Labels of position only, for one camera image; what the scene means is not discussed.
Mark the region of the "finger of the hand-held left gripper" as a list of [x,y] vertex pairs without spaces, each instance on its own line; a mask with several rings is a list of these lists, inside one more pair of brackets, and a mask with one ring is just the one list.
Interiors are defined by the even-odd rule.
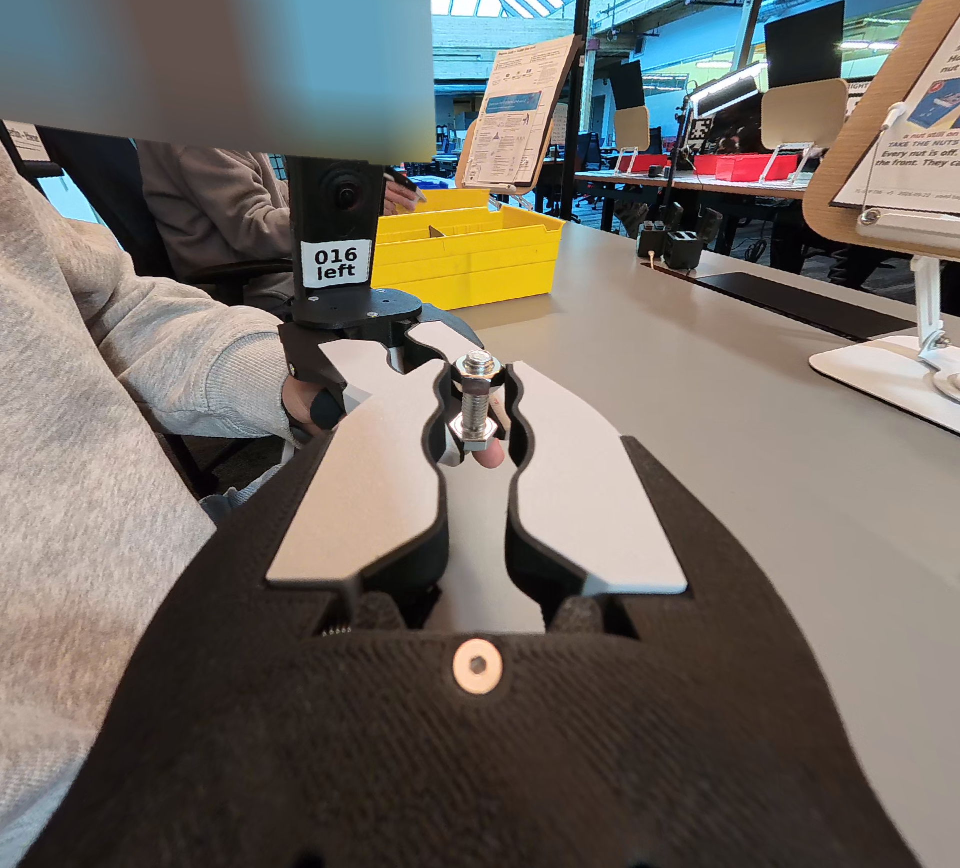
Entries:
[[432,358],[453,364],[474,349],[484,349],[474,330],[445,310],[420,310],[413,319],[392,322],[390,337],[390,368],[401,374]]
[[366,399],[395,388],[404,378],[392,365],[397,350],[366,339],[336,339],[318,346],[338,373],[333,377],[344,411],[353,411]]

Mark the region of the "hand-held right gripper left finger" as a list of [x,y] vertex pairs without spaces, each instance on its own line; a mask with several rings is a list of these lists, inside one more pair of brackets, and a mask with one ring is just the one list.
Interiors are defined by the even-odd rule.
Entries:
[[430,360],[342,420],[267,571],[271,584],[420,590],[449,561],[443,445],[449,366]]

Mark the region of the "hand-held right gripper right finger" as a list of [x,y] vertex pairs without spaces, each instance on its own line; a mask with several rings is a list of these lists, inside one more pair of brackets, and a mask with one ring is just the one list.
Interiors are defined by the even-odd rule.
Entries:
[[628,439],[595,408],[520,361],[508,367],[506,562],[531,598],[680,595],[687,578]]

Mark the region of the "steel bolt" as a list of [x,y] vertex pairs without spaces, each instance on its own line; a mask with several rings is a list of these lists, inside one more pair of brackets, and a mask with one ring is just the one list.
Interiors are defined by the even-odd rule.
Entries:
[[[461,412],[462,412],[462,414],[463,414],[463,419],[464,419],[465,422],[467,422],[468,424],[471,423],[471,422],[473,422],[474,424],[476,424],[476,422],[478,422],[478,421],[479,421],[480,423],[482,423],[483,419],[484,419],[485,417],[489,416],[489,412],[488,412],[488,411],[489,411],[489,405],[490,405],[490,401],[489,401],[489,400],[490,400],[490,396],[491,396],[491,394],[492,394],[492,393],[491,393],[492,391],[493,391],[493,390],[491,390],[491,391],[489,391],[489,392],[482,392],[482,393],[480,393],[480,394],[478,394],[478,395],[464,394],[464,393],[462,393],[462,391],[461,391]],[[462,448],[463,448],[463,450],[464,450],[465,452],[467,452],[467,453],[474,453],[474,452],[481,452],[481,451],[486,450],[486,449],[489,447],[489,445],[490,445],[491,442],[492,442],[492,441],[490,441],[485,448],[480,448],[480,449],[478,449],[478,450],[477,450],[477,449],[473,449],[473,448],[465,448],[462,443],[461,443],[461,445],[462,445]]]

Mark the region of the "person's left forearm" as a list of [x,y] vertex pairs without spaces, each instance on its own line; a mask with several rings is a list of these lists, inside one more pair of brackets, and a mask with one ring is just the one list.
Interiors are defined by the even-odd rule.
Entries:
[[293,440],[282,406],[280,322],[166,278],[127,279],[89,324],[107,366],[150,420],[210,437]]

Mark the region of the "grey desk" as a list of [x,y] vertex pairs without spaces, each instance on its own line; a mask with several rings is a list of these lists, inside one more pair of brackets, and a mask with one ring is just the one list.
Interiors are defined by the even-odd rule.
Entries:
[[636,437],[750,551],[874,790],[958,866],[958,436],[814,372],[843,341],[568,224],[548,295],[458,310]]

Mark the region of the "wooden top background desk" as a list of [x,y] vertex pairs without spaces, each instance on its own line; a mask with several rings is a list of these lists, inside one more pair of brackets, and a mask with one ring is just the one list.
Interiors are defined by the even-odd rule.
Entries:
[[613,169],[575,173],[577,193],[603,201],[602,230],[611,228],[614,206],[618,201],[644,203],[649,216],[665,220],[658,210],[663,203],[677,201],[683,208],[679,221],[682,228],[693,229],[702,209],[721,214],[716,238],[708,243],[710,250],[729,255],[735,249],[735,236],[742,220],[757,221],[767,226],[764,237],[774,239],[806,238],[802,200],[804,187],[786,181],[728,182],[694,173],[680,173],[668,184],[664,177],[626,174]]

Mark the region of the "black desk lamp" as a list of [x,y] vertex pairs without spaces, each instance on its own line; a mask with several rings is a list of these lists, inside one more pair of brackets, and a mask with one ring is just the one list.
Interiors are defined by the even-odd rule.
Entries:
[[766,60],[756,61],[749,66],[731,71],[710,83],[704,83],[692,92],[686,94],[680,107],[678,118],[678,132],[670,156],[670,170],[667,176],[666,187],[660,200],[657,216],[664,216],[669,204],[674,178],[678,170],[680,150],[687,139],[690,125],[695,118],[711,118],[726,107],[758,93],[760,89],[759,77],[762,70],[766,70],[769,63]]

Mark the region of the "person's left hand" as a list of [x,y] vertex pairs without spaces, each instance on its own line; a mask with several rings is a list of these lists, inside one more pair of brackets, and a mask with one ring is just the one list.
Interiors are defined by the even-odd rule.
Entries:
[[[321,388],[318,383],[304,382],[292,376],[287,376],[282,385],[281,403],[291,426],[311,437],[325,433],[325,429],[314,423],[310,413]],[[484,468],[494,469],[503,463],[505,454],[500,442],[492,440],[486,450],[474,452],[473,457]]]

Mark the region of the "yellow bin with divider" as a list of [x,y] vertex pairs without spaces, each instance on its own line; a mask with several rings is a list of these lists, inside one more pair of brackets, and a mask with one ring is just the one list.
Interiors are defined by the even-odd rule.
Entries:
[[564,222],[490,207],[481,189],[426,190],[414,213],[382,216],[370,283],[456,310],[550,292]]

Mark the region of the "wooden document stand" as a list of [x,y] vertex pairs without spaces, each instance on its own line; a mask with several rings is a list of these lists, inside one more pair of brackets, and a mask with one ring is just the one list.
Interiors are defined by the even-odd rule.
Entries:
[[559,94],[582,39],[573,34],[497,52],[461,152],[459,188],[510,194],[534,188]]

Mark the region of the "small wooden board stand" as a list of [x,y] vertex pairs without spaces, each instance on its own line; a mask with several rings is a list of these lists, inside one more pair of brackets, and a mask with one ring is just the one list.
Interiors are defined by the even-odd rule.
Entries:
[[788,178],[793,183],[812,154],[833,145],[846,118],[848,90],[845,79],[831,78],[777,86],[762,94],[760,137],[763,146],[774,151],[761,182],[768,180],[783,151],[798,147],[804,151]]
[[629,174],[633,162],[650,145],[649,110],[645,105],[639,105],[617,109],[614,113],[615,147],[618,151],[614,170]]

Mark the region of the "person's torso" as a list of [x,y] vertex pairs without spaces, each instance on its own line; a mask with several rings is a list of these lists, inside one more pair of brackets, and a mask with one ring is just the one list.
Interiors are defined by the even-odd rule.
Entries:
[[140,279],[2,155],[2,866],[90,749],[146,623],[212,531],[119,375],[208,310]]

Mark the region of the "black monitor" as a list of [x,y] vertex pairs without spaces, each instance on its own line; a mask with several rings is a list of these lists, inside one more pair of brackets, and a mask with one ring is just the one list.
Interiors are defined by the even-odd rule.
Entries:
[[616,111],[645,105],[642,63],[639,59],[611,64],[606,69]]
[[764,25],[767,85],[839,78],[845,2],[838,0]]

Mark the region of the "instruction sheet on stand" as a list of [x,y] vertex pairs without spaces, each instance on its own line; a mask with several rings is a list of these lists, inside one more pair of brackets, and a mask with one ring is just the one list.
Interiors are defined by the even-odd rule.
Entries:
[[823,237],[910,256],[916,306],[916,334],[833,349],[812,356],[810,367],[953,433],[959,431],[959,352],[941,317],[941,263],[958,262],[958,214],[846,207],[835,205],[834,197],[897,118],[906,94],[958,20],[959,0],[922,0],[803,200],[807,222]]

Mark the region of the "printed instruction sheet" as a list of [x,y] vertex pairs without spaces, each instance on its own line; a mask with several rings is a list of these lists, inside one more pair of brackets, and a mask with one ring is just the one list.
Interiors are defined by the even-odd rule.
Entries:
[[959,23],[833,199],[846,207],[959,214]]

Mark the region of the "black desk post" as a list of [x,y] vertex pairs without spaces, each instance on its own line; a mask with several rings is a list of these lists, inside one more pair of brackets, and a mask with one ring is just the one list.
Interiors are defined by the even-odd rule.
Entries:
[[559,217],[570,221],[574,199],[574,173],[576,166],[576,149],[581,121],[582,91],[584,66],[581,57],[589,34],[590,0],[575,0],[574,33],[578,38],[573,49],[573,60],[569,73],[569,92],[567,106],[567,125],[564,140],[564,157],[560,177],[560,207]]

